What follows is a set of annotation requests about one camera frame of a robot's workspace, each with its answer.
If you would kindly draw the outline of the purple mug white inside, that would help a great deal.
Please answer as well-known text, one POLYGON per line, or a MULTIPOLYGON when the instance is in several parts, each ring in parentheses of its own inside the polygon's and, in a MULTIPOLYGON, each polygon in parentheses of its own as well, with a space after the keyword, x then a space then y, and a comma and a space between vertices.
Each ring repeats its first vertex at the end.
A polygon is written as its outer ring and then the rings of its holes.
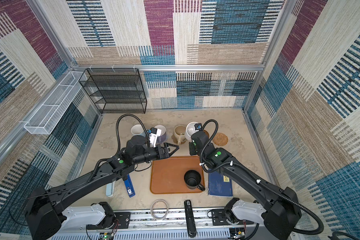
POLYGON ((156 125, 155 128, 161 131, 160 135, 157 137, 157 141, 156 141, 157 144, 160 144, 159 137, 162 135, 165 135, 165 134, 167 135, 167 129, 163 125, 156 125))

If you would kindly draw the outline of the beige mug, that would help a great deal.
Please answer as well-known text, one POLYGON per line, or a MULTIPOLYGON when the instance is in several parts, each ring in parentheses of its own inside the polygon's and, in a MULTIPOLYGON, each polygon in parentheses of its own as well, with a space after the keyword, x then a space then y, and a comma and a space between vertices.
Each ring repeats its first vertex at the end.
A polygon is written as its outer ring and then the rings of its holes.
POLYGON ((174 129, 173 135, 186 137, 186 127, 185 126, 176 126, 174 129))

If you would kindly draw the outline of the black mug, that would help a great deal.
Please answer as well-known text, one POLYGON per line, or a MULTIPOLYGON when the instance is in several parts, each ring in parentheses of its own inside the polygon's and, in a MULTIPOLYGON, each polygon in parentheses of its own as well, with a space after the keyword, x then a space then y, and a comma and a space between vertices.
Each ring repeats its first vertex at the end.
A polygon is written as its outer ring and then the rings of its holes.
POLYGON ((205 186, 202 184, 202 176, 195 170, 189 170, 184 175, 184 181, 188 189, 205 191, 205 186))

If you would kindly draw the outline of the light blue mug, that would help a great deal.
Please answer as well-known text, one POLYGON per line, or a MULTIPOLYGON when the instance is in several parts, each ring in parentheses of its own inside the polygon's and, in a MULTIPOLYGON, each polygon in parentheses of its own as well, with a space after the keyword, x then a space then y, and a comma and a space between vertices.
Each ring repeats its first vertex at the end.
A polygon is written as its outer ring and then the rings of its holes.
POLYGON ((131 133, 134 135, 134 136, 143 136, 145 137, 146 136, 146 130, 144 129, 144 127, 140 124, 138 125, 134 125, 132 128, 131 128, 131 133))

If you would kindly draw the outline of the cork flower shaped coaster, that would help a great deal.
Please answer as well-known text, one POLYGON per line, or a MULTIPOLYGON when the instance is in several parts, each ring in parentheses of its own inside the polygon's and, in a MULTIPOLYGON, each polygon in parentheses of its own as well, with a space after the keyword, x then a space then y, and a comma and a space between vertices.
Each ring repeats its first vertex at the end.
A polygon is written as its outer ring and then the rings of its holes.
POLYGON ((184 135, 182 135, 182 136, 172 135, 172 140, 176 145, 182 145, 187 141, 187 139, 184 135))

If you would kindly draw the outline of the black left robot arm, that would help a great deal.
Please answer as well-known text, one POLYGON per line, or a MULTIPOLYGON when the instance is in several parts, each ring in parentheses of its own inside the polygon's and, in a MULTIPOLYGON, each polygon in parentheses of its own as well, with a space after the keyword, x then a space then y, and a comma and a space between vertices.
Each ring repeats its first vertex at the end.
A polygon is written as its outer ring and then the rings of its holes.
POLYGON ((168 159, 180 148, 169 143, 154 145, 150 143, 149 134, 143 132, 144 135, 128 140, 124 148, 118 142, 116 153, 98 160, 91 172, 49 190, 38 187, 21 200, 26 219, 24 225, 29 228, 32 239, 46 240, 56 234, 67 220, 63 211, 77 200, 104 185, 125 179, 136 165, 168 159))

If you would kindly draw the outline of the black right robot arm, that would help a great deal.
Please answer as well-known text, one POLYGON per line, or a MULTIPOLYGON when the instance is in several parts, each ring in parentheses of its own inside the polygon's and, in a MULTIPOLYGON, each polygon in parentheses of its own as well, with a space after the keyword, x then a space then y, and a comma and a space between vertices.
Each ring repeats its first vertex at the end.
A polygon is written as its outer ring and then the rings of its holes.
POLYGON ((210 137, 204 132, 205 124, 193 124, 190 155, 198 155, 204 172, 210 174, 218 172, 236 182, 250 193, 263 207, 256 223, 262 224, 277 239, 286 240, 292 232, 302 235, 318 235, 324 231, 322 220, 311 210, 301 205, 294 190, 280 187, 264 180, 241 164, 236 157, 224 148, 216 148, 210 137), (314 230, 297 229, 296 225, 302 217, 302 212, 311 216, 318 224, 314 230))

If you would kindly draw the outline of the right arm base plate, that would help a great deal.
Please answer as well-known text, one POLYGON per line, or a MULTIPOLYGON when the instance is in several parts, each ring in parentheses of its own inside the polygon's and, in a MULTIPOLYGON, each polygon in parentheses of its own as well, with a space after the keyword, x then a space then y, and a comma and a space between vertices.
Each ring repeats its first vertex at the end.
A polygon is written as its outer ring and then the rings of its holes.
POLYGON ((230 224, 223 209, 212 209, 207 212, 207 217, 212 219, 214 226, 244 226, 253 225, 254 222, 239 220, 238 223, 230 224))

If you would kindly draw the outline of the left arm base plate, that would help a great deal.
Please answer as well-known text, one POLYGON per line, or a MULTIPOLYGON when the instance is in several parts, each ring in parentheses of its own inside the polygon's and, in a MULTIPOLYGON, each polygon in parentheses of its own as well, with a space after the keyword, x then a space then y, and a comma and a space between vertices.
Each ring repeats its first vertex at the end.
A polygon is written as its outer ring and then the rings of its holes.
POLYGON ((131 212, 116 212, 106 215, 98 225, 87 225, 88 230, 127 229, 130 224, 131 212))

